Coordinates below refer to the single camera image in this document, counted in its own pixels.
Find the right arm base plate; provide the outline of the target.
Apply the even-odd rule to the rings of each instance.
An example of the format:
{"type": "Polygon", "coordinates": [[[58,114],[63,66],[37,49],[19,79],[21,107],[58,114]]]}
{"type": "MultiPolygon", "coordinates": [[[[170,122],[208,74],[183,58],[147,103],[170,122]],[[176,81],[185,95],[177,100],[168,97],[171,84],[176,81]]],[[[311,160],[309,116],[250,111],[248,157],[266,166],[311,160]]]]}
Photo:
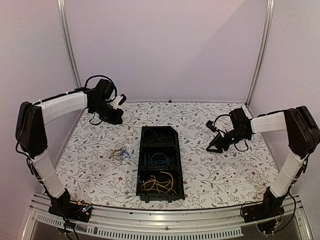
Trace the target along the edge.
{"type": "Polygon", "coordinates": [[[245,223],[283,216],[284,213],[285,210],[282,205],[265,208],[263,207],[263,203],[254,201],[246,201],[240,207],[240,216],[244,219],[245,223]]]}

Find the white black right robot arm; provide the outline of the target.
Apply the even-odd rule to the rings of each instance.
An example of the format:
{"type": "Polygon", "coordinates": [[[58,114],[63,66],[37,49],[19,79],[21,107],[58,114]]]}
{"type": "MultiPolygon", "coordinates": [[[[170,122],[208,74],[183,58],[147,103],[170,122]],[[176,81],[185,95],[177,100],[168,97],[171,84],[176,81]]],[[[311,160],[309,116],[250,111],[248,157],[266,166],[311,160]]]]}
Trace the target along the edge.
{"type": "Polygon", "coordinates": [[[226,116],[231,120],[231,130],[220,130],[216,121],[206,123],[206,127],[216,134],[206,148],[207,152],[221,154],[231,145],[250,140],[256,134],[265,136],[275,132],[280,138],[276,143],[280,145],[278,149],[282,151],[283,160],[278,175],[263,194],[262,203],[244,207],[242,212],[255,220],[283,213],[284,199],[301,173],[306,171],[309,157],[320,143],[320,129],[311,112],[302,105],[249,118],[242,108],[236,108],[226,116]]]}

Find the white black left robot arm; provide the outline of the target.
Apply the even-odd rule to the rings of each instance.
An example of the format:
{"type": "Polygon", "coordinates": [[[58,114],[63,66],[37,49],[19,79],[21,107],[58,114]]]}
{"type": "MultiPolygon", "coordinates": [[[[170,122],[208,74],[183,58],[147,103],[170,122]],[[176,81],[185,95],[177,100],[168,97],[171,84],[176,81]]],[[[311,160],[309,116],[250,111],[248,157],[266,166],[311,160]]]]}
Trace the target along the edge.
{"type": "Polygon", "coordinates": [[[129,102],[101,76],[80,87],[20,105],[16,150],[55,209],[70,217],[83,203],[123,209],[204,209],[226,206],[231,171],[207,151],[206,127],[226,107],[214,103],[129,102]],[[82,112],[57,166],[46,125],[82,112]]]}

